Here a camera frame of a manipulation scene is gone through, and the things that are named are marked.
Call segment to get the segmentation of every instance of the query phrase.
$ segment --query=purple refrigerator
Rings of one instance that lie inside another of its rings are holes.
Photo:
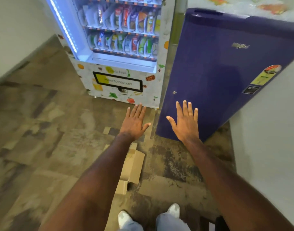
[[[293,60],[294,23],[187,9],[157,135],[177,140],[166,116],[187,100],[205,141]]]

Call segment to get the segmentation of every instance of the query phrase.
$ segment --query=person's right arm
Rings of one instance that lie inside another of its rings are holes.
[[[198,109],[177,102],[177,124],[167,117],[178,139],[191,153],[195,164],[218,204],[231,231],[285,230],[294,226],[256,189],[226,167],[199,139]]]

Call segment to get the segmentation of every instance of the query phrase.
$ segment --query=person's left arm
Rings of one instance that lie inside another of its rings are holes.
[[[142,126],[146,107],[127,109],[120,133],[82,174],[40,231],[104,230],[130,144],[151,125]]]

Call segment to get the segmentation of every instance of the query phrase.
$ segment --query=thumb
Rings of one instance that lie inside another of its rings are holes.
[[[170,116],[167,116],[166,118],[169,121],[169,123],[172,125],[172,130],[174,131],[177,128],[175,120]]]
[[[151,126],[151,123],[146,123],[142,128],[142,133],[144,133],[149,126]]]

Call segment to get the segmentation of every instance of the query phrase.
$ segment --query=white vending machine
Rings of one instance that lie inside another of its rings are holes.
[[[175,0],[47,0],[91,96],[158,108]]]

